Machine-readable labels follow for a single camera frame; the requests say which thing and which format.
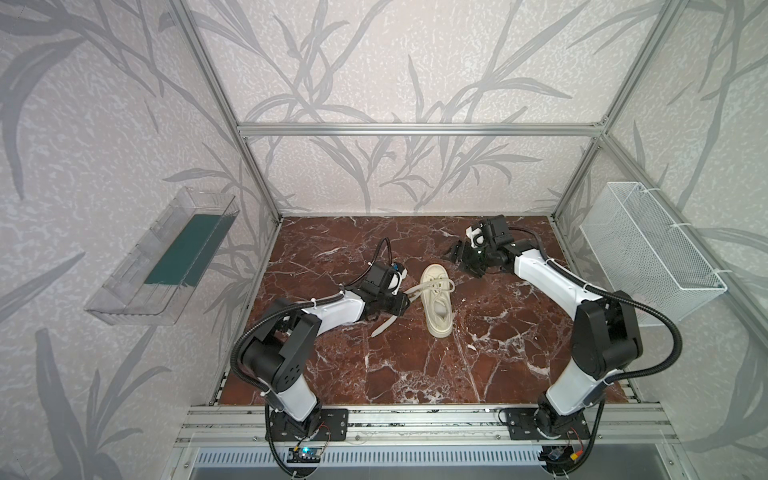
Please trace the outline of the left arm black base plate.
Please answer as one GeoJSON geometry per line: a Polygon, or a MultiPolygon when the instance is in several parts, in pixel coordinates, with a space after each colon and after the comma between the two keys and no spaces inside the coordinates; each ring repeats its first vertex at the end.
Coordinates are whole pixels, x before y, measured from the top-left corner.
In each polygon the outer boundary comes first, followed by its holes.
{"type": "Polygon", "coordinates": [[[273,441],[345,441],[349,426],[348,409],[315,408],[304,421],[285,412],[270,411],[267,426],[273,441]]]}

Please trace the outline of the cream white sneaker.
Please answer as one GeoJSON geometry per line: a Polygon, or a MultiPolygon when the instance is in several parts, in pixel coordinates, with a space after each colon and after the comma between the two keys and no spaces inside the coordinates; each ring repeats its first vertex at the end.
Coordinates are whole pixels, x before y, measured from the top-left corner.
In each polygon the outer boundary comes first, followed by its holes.
{"type": "Polygon", "coordinates": [[[455,283],[440,264],[429,265],[419,283],[427,329],[436,338],[448,337],[453,330],[454,313],[451,294],[455,283]]]}

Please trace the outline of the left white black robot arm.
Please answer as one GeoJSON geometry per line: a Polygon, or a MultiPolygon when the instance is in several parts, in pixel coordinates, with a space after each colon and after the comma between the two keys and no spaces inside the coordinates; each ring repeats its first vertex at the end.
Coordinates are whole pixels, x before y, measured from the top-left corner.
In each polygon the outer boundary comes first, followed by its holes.
{"type": "Polygon", "coordinates": [[[332,296],[274,301],[232,347],[230,373],[261,392],[266,408],[287,424],[289,434],[314,434],[320,428],[322,407],[304,370],[316,339],[368,315],[405,313],[410,306],[401,288],[406,276],[402,263],[377,262],[358,282],[332,296]]]}

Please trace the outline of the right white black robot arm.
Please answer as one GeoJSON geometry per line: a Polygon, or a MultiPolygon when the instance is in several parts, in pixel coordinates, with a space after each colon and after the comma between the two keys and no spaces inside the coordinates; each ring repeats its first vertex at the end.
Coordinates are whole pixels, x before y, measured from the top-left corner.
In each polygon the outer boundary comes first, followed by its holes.
{"type": "Polygon", "coordinates": [[[655,375],[673,366],[682,354],[683,338],[665,314],[623,291],[606,291],[581,279],[546,253],[537,233],[529,231],[526,238],[516,240],[514,231],[502,215],[482,218],[451,247],[447,258],[477,278],[491,268],[513,274],[547,295],[571,318],[571,359],[540,397],[534,415],[542,436],[558,438],[585,409],[603,400],[613,383],[655,375]],[[668,329],[672,347],[661,362],[631,371],[629,365],[644,352],[639,312],[668,329]]]}

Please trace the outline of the white shoelace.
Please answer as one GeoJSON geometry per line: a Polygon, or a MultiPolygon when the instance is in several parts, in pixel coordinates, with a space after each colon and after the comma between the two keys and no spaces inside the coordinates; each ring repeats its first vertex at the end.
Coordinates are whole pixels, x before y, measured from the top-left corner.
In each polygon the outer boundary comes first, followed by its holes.
{"type": "Polygon", "coordinates": [[[445,338],[453,329],[450,294],[455,283],[447,278],[422,282],[406,291],[411,301],[420,299],[429,332],[436,338],[445,338]]]}

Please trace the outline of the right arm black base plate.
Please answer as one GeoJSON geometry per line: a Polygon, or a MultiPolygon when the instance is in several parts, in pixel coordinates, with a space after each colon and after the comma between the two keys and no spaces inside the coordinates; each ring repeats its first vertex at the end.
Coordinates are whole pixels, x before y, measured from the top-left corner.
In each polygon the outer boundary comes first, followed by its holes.
{"type": "Polygon", "coordinates": [[[588,440],[591,432],[582,411],[560,416],[543,407],[513,407],[498,412],[511,440],[588,440]]]}

